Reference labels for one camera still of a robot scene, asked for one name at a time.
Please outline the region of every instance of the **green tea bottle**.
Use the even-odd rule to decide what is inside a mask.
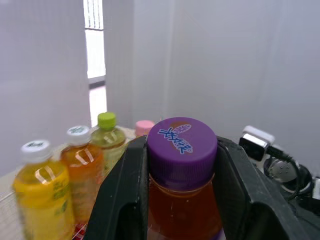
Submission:
[[[125,133],[116,127],[116,115],[113,112],[104,112],[98,115],[98,129],[91,135],[94,145],[103,150],[103,176],[110,173],[112,168],[125,151]]]

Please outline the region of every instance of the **wire basket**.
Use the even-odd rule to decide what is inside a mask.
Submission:
[[[132,129],[122,128],[124,131],[127,142],[135,138],[135,133]],[[60,158],[60,152],[66,145],[59,146],[54,151],[54,159]],[[12,179],[6,179],[6,182],[11,184],[15,174],[11,174]],[[23,227],[20,223],[17,202],[14,192],[7,186],[7,191],[0,192],[0,240],[25,240],[23,235]],[[78,224],[75,226],[72,240],[82,240],[85,236],[87,229],[86,224]]]

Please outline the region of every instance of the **purple bottle cap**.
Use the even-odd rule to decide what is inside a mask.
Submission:
[[[164,188],[196,190],[213,176],[217,147],[217,136],[203,122],[189,117],[165,119],[147,137],[150,174]]]

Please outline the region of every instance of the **bottle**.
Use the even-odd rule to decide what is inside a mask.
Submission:
[[[103,150],[104,178],[109,174],[114,165],[125,151],[125,133],[116,127],[116,115],[113,112],[104,112],[98,115],[98,129],[91,135],[93,144]]]
[[[218,141],[204,123],[174,117],[147,138],[148,240],[216,240],[223,234],[212,186]]]
[[[137,121],[135,123],[135,136],[138,138],[144,135],[148,135],[154,125],[155,123],[150,120]]]
[[[26,165],[13,182],[26,240],[71,240],[74,216],[67,168],[53,161],[50,143],[34,140],[21,148]]]
[[[69,171],[75,223],[86,224],[103,179],[103,152],[89,143],[87,126],[74,126],[66,134],[68,146],[61,152],[61,162]]]

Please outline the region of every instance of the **white wall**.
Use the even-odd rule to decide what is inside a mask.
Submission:
[[[82,1],[0,1],[0,176],[20,147],[90,124]]]
[[[168,115],[200,119],[236,142],[256,126],[320,174],[319,7],[177,0]]]
[[[173,6],[172,0],[103,2],[107,109],[121,126],[163,118]]]
[[[105,41],[111,71],[126,73],[106,82],[122,124],[188,116],[235,142],[253,125],[320,175],[318,1],[127,2],[116,12],[131,13],[127,29],[113,21],[118,41]]]

